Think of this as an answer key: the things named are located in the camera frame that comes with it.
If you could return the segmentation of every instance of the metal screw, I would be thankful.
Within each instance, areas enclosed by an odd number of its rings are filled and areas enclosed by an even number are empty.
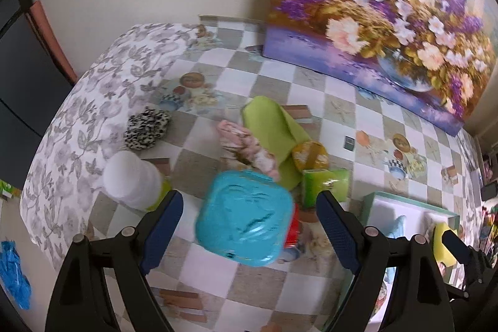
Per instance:
[[[123,236],[132,236],[133,234],[135,234],[134,227],[126,227],[126,228],[123,228],[123,230],[121,231],[121,235],[123,235]]]
[[[85,240],[85,235],[83,235],[83,234],[76,234],[73,237],[73,242],[74,243],[82,243],[84,240]]]
[[[378,229],[375,227],[366,227],[365,228],[365,234],[368,236],[377,236],[378,235]]]
[[[417,234],[415,235],[415,242],[423,245],[425,242],[427,242],[427,239],[425,239],[423,235]]]

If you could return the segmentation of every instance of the yellow sponge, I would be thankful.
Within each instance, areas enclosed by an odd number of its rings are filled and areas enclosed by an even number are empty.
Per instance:
[[[436,224],[434,228],[434,239],[432,251],[434,252],[434,258],[436,262],[443,262],[447,267],[456,264],[457,260],[450,253],[450,251],[443,245],[442,238],[445,231],[450,229],[455,235],[458,235],[454,229],[451,229],[447,223],[440,222]]]

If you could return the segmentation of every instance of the green packet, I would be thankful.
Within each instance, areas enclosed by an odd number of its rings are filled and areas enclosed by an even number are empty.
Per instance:
[[[305,208],[315,207],[318,193],[329,190],[338,202],[348,198],[349,171],[347,169],[303,170],[302,198]]]
[[[0,180],[0,194],[9,199],[12,196],[20,197],[21,191],[18,188],[10,185],[6,181]]]

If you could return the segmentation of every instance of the white bottle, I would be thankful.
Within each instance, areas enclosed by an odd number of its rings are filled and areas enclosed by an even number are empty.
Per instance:
[[[164,196],[164,176],[150,162],[130,151],[112,156],[102,175],[106,193],[112,199],[141,211],[150,211]]]

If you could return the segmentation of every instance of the painting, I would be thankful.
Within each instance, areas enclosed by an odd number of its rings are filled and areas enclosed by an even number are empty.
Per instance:
[[[495,66],[485,0],[271,0],[264,56],[350,82],[456,135]]]

